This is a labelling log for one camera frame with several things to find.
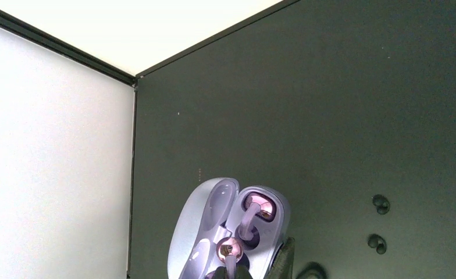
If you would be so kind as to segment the purple earbud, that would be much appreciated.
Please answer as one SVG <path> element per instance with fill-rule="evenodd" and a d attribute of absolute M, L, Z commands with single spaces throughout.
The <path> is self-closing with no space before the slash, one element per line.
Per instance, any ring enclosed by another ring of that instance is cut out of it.
<path fill-rule="evenodd" d="M 244 241 L 250 241 L 254 237 L 252 229 L 256 217 L 268 223 L 275 219 L 276 204 L 268 196 L 259 192 L 250 192 L 243 202 L 245 212 L 238 226 L 238 234 Z"/>
<path fill-rule="evenodd" d="M 236 237 L 222 238 L 216 245 L 216 255 L 225 264 L 227 277 L 235 278 L 237 263 L 244 255 L 242 242 Z"/>

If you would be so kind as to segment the black earbud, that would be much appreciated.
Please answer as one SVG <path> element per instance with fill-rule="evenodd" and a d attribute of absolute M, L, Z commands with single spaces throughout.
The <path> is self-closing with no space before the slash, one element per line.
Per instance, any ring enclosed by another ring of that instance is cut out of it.
<path fill-rule="evenodd" d="M 367 244 L 368 247 L 374 249 L 379 255 L 383 255 L 387 251 L 387 244 L 385 239 L 378 234 L 369 235 Z"/>
<path fill-rule="evenodd" d="M 376 212 L 380 215 L 387 214 L 390 211 L 390 202 L 384 195 L 374 195 L 372 197 L 372 204 L 376 208 Z"/>

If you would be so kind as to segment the lavender earbud charging case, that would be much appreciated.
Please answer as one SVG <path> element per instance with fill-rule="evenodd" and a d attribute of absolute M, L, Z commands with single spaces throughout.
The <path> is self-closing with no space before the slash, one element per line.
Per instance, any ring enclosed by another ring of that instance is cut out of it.
<path fill-rule="evenodd" d="M 244 241 L 238 226 L 245 212 L 243 202 L 250 192 L 268 196 L 276 204 L 275 219 L 259 217 L 253 222 L 254 237 Z M 240 189 L 234 178 L 213 178 L 201 183 L 189 196 L 177 221 L 168 254 L 169 278 L 212 278 L 225 267 L 216 255 L 217 243 L 236 237 L 244 255 L 237 265 L 246 266 L 252 278 L 265 278 L 286 240 L 291 216 L 288 200 L 275 189 L 256 185 Z"/>

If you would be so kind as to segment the black earbud charging case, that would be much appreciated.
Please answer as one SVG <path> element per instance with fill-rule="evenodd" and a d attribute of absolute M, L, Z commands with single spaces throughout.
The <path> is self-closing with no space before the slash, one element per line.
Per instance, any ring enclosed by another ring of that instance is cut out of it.
<path fill-rule="evenodd" d="M 295 277 L 295 279 L 328 279 L 324 267 L 317 262 L 309 262 Z"/>

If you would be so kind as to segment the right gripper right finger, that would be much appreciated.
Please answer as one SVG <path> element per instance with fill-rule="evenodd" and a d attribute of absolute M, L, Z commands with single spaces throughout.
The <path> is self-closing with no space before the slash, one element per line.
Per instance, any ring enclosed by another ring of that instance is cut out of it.
<path fill-rule="evenodd" d="M 288 237 L 278 250 L 273 264 L 265 278 L 292 279 L 295 255 L 295 239 Z"/>

